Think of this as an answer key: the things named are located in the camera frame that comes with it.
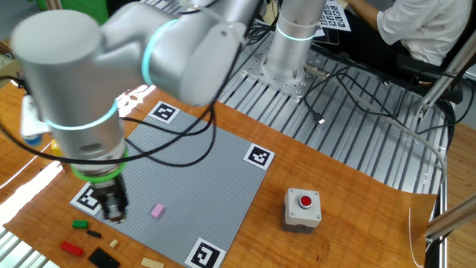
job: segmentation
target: gray lego baseplate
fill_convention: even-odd
[[[175,131],[185,130],[195,120],[185,112],[169,125],[150,116],[145,119]],[[151,150],[173,137],[140,125],[129,139],[142,150]],[[212,127],[201,135],[183,138],[154,157],[173,163],[191,162],[207,150],[211,138]],[[167,167],[149,159],[130,162],[123,171],[129,199],[126,221],[111,223],[103,219],[103,212],[95,217],[181,265],[199,238],[227,252],[266,174],[266,170],[243,160],[251,145],[217,128],[210,155],[192,167]],[[131,156],[139,153],[128,148]],[[165,209],[156,219],[151,212],[158,203]]]

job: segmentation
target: red button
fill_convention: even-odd
[[[311,206],[311,204],[312,204],[311,197],[303,196],[303,197],[300,198],[301,207],[308,208],[308,207]]]

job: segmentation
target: emergency stop button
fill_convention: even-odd
[[[302,196],[302,197],[299,199],[299,205],[300,205],[301,208],[304,208],[304,209],[310,208],[311,205],[312,205],[311,197]]]

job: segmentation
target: green lego brick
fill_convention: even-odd
[[[73,228],[87,229],[88,221],[87,220],[73,220]]]

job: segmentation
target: red lego brick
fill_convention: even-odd
[[[69,243],[67,241],[64,241],[62,244],[61,244],[61,249],[67,251],[67,252],[70,252],[70,253],[73,253],[75,254],[76,256],[78,257],[81,257],[81,255],[83,254],[84,250],[81,249],[80,247],[78,246],[75,246],[73,245],[72,243]]]

